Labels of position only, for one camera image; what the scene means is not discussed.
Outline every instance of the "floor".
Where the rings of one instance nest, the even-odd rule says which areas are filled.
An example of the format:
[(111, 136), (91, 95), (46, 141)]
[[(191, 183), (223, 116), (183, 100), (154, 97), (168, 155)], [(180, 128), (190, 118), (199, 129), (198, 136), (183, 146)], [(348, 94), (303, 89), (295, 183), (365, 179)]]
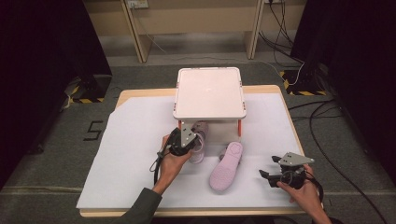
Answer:
[[(276, 40), (277, 32), (266, 33), (272, 40)], [(289, 31), (291, 39), (295, 36), (295, 31)], [(150, 67), (151, 65), (172, 65), (172, 64), (233, 64), (233, 63), (263, 63), (270, 67), (270, 69), (276, 70), (278, 74), (279, 64), (281, 65), (298, 65), (294, 60), (285, 57), (279, 53), (274, 56), (273, 50), (268, 47), (260, 38), (258, 41), (256, 54), (254, 60), (248, 60), (245, 46), (243, 44), (243, 36), (238, 33), (228, 34), (181, 34), (181, 35), (158, 35), (155, 36), (155, 45), (151, 47), (148, 61), (146, 63), (140, 63), (137, 60), (134, 45), (132, 39), (129, 36), (101, 36), (100, 41), (102, 43), (105, 55), (107, 56), (108, 63), (113, 68), (123, 67), (139, 67), (143, 69)], [(284, 38), (279, 39), (279, 43), (287, 45), (287, 41)], [(114, 89), (111, 89), (111, 97), (116, 97)], [(306, 102), (306, 98), (286, 97), (287, 103), (291, 105), (298, 105), (300, 102)], [(75, 122), (83, 122), (83, 119), (99, 119), (101, 116), (108, 116), (106, 109), (94, 107), (97, 105), (86, 105), (81, 114), (81, 110), (77, 110), (76, 113), (71, 110), (68, 114), (63, 115), (63, 119), (60, 119), (51, 131), (56, 133), (51, 136), (49, 144), (56, 143), (57, 145), (69, 146), (73, 139), (78, 136), (78, 130), (70, 133), (62, 133), (62, 128), (67, 129), (70, 123), (65, 117), (78, 117), (75, 118)], [(92, 118), (90, 112), (95, 111), (98, 118)], [(294, 116), (302, 116), (302, 111), (293, 112)], [(298, 121), (294, 123), (296, 130), (302, 141), (304, 150), (309, 151), (318, 157), (318, 162), (325, 161), (320, 153), (316, 150), (316, 146), (313, 140), (308, 137), (310, 136), (309, 130), (306, 129), (307, 124)], [(348, 172), (349, 176), (357, 179), (360, 187), (364, 188), (364, 191), (374, 200), (381, 212), (387, 218), (388, 223), (396, 223), (396, 215), (394, 214), (396, 208), (396, 188), (392, 186), (389, 179), (381, 173), (380, 166), (369, 159), (363, 160), (346, 160), (345, 157), (352, 158), (359, 155), (365, 157), (364, 153), (355, 146), (356, 140), (355, 135), (350, 132), (347, 124), (343, 120), (335, 122), (320, 120), (318, 125), (326, 125), (326, 132), (320, 133), (322, 139), (330, 137), (336, 137), (339, 141), (326, 142), (327, 148), (350, 148), (350, 151), (344, 149), (343, 153), (340, 154), (337, 151), (329, 152), (333, 158), (338, 161), (343, 161), (345, 165), (344, 171)], [(338, 127), (343, 127), (343, 131), (340, 133)], [(86, 177), (85, 173), (81, 176), (75, 177), (71, 174), (77, 174), (79, 170), (89, 170), (91, 161), (84, 161), (85, 156), (93, 157), (97, 151), (99, 143), (84, 142), (81, 147), (84, 150), (77, 151), (74, 147), (76, 145), (70, 145), (69, 150), (61, 150), (56, 155), (50, 155), (50, 151), (47, 152), (49, 157), (47, 158), (29, 158), (21, 163), (20, 167), (16, 171), (16, 174), (8, 183), (9, 186), (18, 186), (18, 184), (30, 184), (36, 183), (42, 186), (51, 186), (53, 183), (66, 188), (29, 188), (28, 191), (24, 191), (23, 188), (17, 189), (16, 187), (3, 190), (0, 193), (0, 223), (109, 223), (111, 220), (106, 218), (82, 218), (76, 209), (76, 201), (78, 195), (81, 192), (81, 188), (76, 186), (81, 185), (81, 179)], [(69, 160), (59, 160), (58, 158), (65, 156)], [(35, 162), (40, 162), (43, 167), (35, 167)], [(334, 169), (329, 165), (324, 166), (322, 169), (318, 169), (317, 174), (326, 176), (323, 177), (323, 183), (329, 186), (325, 192), (327, 200), (325, 207), (335, 217), (344, 220), (346, 223), (382, 223), (378, 218), (377, 214), (373, 211), (372, 207), (354, 190), (350, 185), (335, 173)], [(24, 178), (24, 180), (18, 179), (18, 175)], [(298, 223), (310, 223), (310, 219), (307, 216), (294, 216), (294, 220)], [(166, 223), (171, 220), (157, 219), (155, 223)], [(244, 224), (254, 223), (266, 223), (264, 219), (233, 219), (233, 222)], [(219, 223), (210, 221), (207, 218), (196, 218), (188, 220), (192, 223)], [(278, 219), (276, 223), (291, 223), (286, 219)]]

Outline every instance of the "black sleeve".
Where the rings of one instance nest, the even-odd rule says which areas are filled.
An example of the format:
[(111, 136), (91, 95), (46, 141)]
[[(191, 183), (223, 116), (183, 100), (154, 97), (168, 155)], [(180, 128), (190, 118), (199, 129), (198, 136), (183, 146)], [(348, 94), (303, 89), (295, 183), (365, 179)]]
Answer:
[(144, 188), (131, 209), (113, 224), (149, 224), (163, 197), (151, 189)]

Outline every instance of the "human hand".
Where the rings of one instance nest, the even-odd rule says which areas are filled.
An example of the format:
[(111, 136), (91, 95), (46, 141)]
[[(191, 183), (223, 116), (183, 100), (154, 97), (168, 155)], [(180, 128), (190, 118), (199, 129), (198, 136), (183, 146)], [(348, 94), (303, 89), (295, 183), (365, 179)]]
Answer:
[[(168, 137), (169, 135), (163, 137), (163, 144), (161, 148), (163, 148), (163, 146), (165, 145)], [(183, 167), (184, 163), (191, 157), (192, 150), (189, 150), (186, 155), (175, 156), (169, 153), (169, 149), (166, 149), (164, 155), (165, 156), (163, 157), (163, 161), (161, 162), (160, 178), (152, 189), (153, 191), (161, 195), (171, 185), (173, 180), (180, 172), (181, 167)]]
[[(307, 164), (304, 165), (304, 168), (309, 173), (307, 176), (314, 178), (312, 168)], [(310, 180), (306, 179), (300, 189), (294, 189), (281, 181), (276, 184), (290, 195), (290, 203), (297, 202), (314, 219), (315, 223), (331, 223), (321, 206), (317, 187)]]

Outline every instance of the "gray floor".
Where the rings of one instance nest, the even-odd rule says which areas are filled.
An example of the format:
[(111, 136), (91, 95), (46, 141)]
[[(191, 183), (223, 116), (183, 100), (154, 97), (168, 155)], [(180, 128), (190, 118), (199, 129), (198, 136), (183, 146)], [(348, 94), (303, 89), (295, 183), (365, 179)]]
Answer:
[[(276, 33), (268, 34), (272, 38)], [(284, 67), (275, 63), (272, 50), (261, 40), (256, 57), (247, 60), (242, 34), (190, 34), (156, 36), (148, 62), (137, 61), (129, 36), (101, 37), (113, 79), (101, 104), (71, 104), (60, 113), (47, 138), (44, 152), (25, 156), (7, 185), (0, 192), (0, 223), (110, 223), (112, 218), (84, 218), (76, 209), (78, 196), (100, 145), (97, 141), (83, 141), (92, 137), (87, 130), (93, 120), (95, 130), (106, 128), (108, 115), (114, 110), (122, 90), (173, 88), (177, 71), (192, 66), (237, 66), (244, 85), (275, 84)], [(276, 55), (283, 65), (294, 61)], [(288, 107), (332, 99), (332, 96), (291, 96), (284, 93)], [(290, 115), (309, 117), (318, 105), (290, 111)], [(348, 119), (335, 103), (313, 120), (313, 132), (328, 158), (370, 198), (388, 223), (396, 223), (396, 188), (375, 158), (363, 152), (363, 144), (352, 131)], [(324, 206), (331, 217), (344, 223), (382, 223), (373, 207), (341, 177), (313, 140), (307, 119), (294, 121), (305, 155), (316, 159), (315, 175), (325, 190)], [(288, 216), (298, 223), (310, 223), (307, 215)], [(234, 218), (237, 223), (265, 223), (257, 219)], [(190, 223), (217, 223), (200, 217)], [(289, 223), (276, 219), (276, 223)]]

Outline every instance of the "shoe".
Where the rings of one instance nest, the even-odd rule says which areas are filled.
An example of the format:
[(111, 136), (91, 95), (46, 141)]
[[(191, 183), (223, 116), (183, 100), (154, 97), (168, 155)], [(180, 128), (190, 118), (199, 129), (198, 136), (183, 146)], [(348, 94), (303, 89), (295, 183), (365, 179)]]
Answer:
[(192, 149), (192, 156), (189, 161), (196, 164), (200, 163), (204, 159), (205, 139), (207, 137), (209, 127), (206, 122), (200, 120), (192, 125), (191, 130), (198, 135), (198, 138), (195, 140), (195, 147)]
[(209, 185), (212, 189), (223, 191), (231, 186), (243, 151), (242, 144), (238, 142), (231, 142), (227, 146), (224, 157), (210, 175)]

